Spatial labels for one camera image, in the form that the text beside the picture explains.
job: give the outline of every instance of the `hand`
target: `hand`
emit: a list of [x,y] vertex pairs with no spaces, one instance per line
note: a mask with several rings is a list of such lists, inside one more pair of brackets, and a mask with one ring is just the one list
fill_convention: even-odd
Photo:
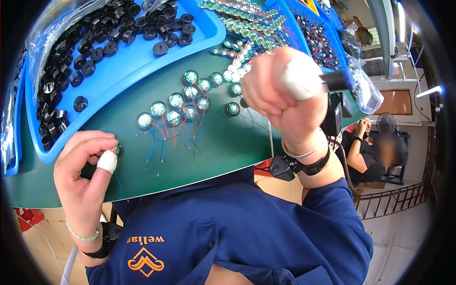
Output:
[[369,118],[366,118],[366,133],[370,133],[370,129],[372,128],[372,124],[369,120]]
[[95,234],[111,173],[97,168],[89,180],[81,177],[81,170],[87,162],[96,165],[97,155],[118,144],[113,134],[80,131],[70,138],[55,163],[54,183],[65,216],[74,232],[82,237]]
[[367,128],[367,121],[366,121],[366,119],[361,119],[361,120],[359,121],[358,128],[357,128],[358,137],[363,138],[364,133],[366,132],[366,128]]
[[282,134],[288,151],[304,154],[318,143],[316,130],[326,116],[328,96],[321,84],[309,84],[315,95],[306,100],[296,100],[282,82],[282,73],[294,56],[304,64],[300,70],[303,82],[321,82],[320,67],[304,53],[281,47],[274,54],[261,55],[252,61],[252,71],[245,75],[242,90],[247,104],[267,116]]

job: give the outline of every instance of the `blue plastic tray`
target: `blue plastic tray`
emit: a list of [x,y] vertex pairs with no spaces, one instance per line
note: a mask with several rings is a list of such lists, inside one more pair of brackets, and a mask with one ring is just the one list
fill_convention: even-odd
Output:
[[[337,55],[337,58],[340,63],[340,69],[346,69],[347,68],[347,58],[345,56],[345,51],[344,49],[341,49],[342,43],[340,41],[340,38],[332,26],[328,24],[325,20],[323,20],[321,17],[319,17],[317,14],[314,13],[311,9],[306,7],[304,4],[299,2],[298,0],[267,0],[265,2],[268,8],[276,9],[276,7],[280,7],[280,11],[284,13],[285,17],[287,20],[284,22],[288,23],[288,25],[293,26],[293,32],[294,36],[297,38],[298,42],[303,42],[303,45],[300,45],[299,50],[308,54],[311,56],[311,52],[309,50],[309,47],[307,45],[306,39],[302,35],[301,29],[298,25],[298,23],[295,20],[294,14],[299,14],[303,16],[304,18],[317,22],[320,25],[324,25],[326,27],[325,31],[323,34],[326,36],[326,38],[331,42],[332,48]],[[325,73],[328,72],[333,72],[334,70],[322,67],[321,70]]]
[[329,14],[331,14],[331,16],[328,16],[328,14],[326,14],[323,8],[316,1],[315,6],[318,10],[318,13],[320,14],[320,17],[326,21],[326,23],[330,24],[337,31],[343,31],[342,23],[339,20],[339,15],[333,8],[328,8]]
[[[141,0],[136,0],[135,2],[141,6]],[[135,82],[171,62],[217,45],[225,39],[225,26],[215,12],[201,9],[197,4],[198,0],[177,1],[177,18],[184,13],[190,13],[194,16],[192,24],[196,27],[196,31],[193,34],[192,44],[186,47],[176,45],[170,48],[166,55],[157,58],[154,56],[152,48],[156,43],[163,41],[161,36],[152,41],[146,41],[142,35],[137,35],[135,41],[129,46],[120,41],[117,53],[113,57],[105,57],[98,63],[92,76],[84,78],[78,87],[73,88],[70,85],[67,90],[62,92],[62,100],[57,109],[68,111],[70,125],[49,151],[44,151],[41,144],[41,137],[38,132],[40,122],[36,119],[37,106],[33,100],[32,78],[30,78],[29,72],[26,72],[27,118],[33,145],[41,161],[51,163],[56,159],[68,139],[93,114]],[[143,14],[145,14],[145,11],[141,10],[136,17]],[[101,44],[95,43],[93,47],[104,47],[107,43],[108,41]],[[79,54],[76,45],[73,57]],[[84,111],[77,113],[73,109],[73,102],[77,96],[81,95],[87,98],[89,105]]]
[[24,87],[25,87],[25,75],[27,72],[28,66],[28,56],[24,61],[24,65],[22,66],[21,76],[19,77],[19,85],[17,86],[17,93],[16,93],[16,102],[14,106],[14,121],[13,121],[13,128],[14,128],[14,151],[16,153],[16,157],[10,163],[8,168],[6,169],[5,176],[16,175],[19,171],[19,162],[22,159],[22,146],[21,146],[21,111],[22,111],[22,100],[24,98]]

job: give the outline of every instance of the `metal railing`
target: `metal railing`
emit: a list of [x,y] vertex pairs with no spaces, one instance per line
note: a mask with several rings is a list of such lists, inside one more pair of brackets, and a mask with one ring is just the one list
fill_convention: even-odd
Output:
[[361,212],[360,218],[370,220],[415,207],[426,201],[426,192],[424,182],[420,182],[390,191],[354,196],[353,202],[356,211]]

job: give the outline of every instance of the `blue shirt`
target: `blue shirt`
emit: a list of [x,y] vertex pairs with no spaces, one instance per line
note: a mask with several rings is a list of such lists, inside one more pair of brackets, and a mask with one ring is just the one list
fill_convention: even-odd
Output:
[[373,254],[344,178],[303,205],[248,184],[155,194],[89,284],[204,284],[212,263],[254,284],[361,284]]

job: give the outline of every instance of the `plastic bag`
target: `plastic bag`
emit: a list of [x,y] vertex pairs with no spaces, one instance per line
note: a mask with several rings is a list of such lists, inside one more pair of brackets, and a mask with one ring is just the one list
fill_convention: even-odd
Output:
[[361,58],[361,44],[355,37],[355,32],[358,30],[358,26],[355,23],[351,23],[342,32],[341,41],[345,52],[352,57],[359,59]]
[[158,8],[158,6],[160,5],[163,5],[164,3],[166,3],[168,0],[148,0],[148,9],[147,11],[144,13],[144,14],[147,14],[147,12],[149,11],[153,11],[153,10],[156,10]]
[[384,97],[363,70],[363,62],[347,56],[348,68],[353,73],[355,89],[352,90],[361,112],[368,115],[375,113],[383,103]]
[[26,48],[29,51],[29,73],[33,79],[34,104],[41,74],[53,44],[60,35],[82,17],[108,3],[109,0],[52,0],[41,13],[29,37]]

